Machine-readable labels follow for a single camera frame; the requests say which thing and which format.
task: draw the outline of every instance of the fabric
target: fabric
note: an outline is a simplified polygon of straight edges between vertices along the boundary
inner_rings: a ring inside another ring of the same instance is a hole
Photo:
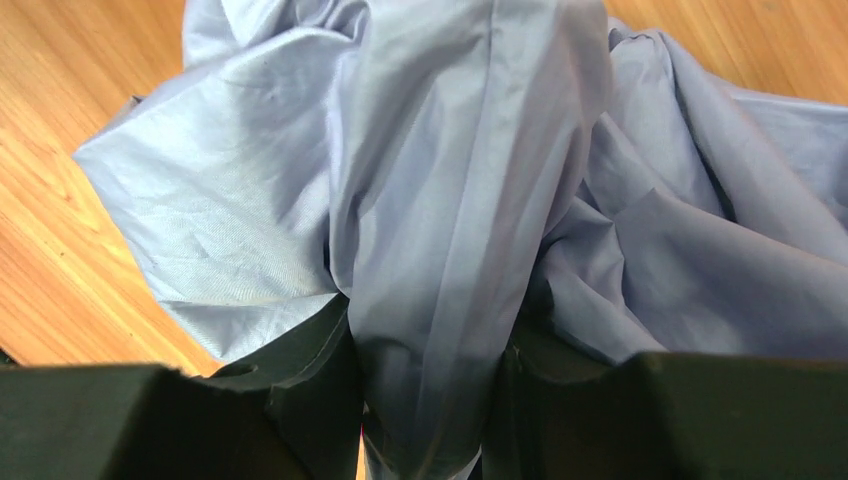
[[[599,0],[193,0],[183,47],[74,158],[217,357],[350,297],[374,477],[473,459],[548,288],[615,362],[848,357],[846,108],[729,85]]]

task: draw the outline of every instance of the wrinkled cloth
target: wrinkled cloth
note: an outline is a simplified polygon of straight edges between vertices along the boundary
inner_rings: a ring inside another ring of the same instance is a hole
[[[543,294],[612,362],[848,357],[844,107],[597,0],[193,0],[183,57],[74,158],[218,358],[350,298],[375,477],[468,464]]]

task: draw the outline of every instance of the fabric fold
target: fabric fold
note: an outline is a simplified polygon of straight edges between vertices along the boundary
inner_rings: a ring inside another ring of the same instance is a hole
[[[599,0],[190,0],[183,56],[74,158],[218,358],[350,298],[374,478],[475,458],[525,300],[611,362],[848,358],[848,108]]]

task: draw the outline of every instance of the wooden floor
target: wooden floor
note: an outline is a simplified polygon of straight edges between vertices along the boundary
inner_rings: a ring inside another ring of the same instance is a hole
[[[749,88],[848,104],[848,0],[608,0]],[[153,302],[68,154],[180,71],[181,0],[0,0],[0,347],[26,365],[217,363]]]

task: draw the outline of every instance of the wooden surface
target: wooden surface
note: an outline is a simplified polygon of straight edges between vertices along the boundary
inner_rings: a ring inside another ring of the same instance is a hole
[[[609,0],[737,84],[848,104],[846,0]],[[28,365],[217,364],[156,306],[69,159],[180,71],[180,0],[0,0],[0,346]]]

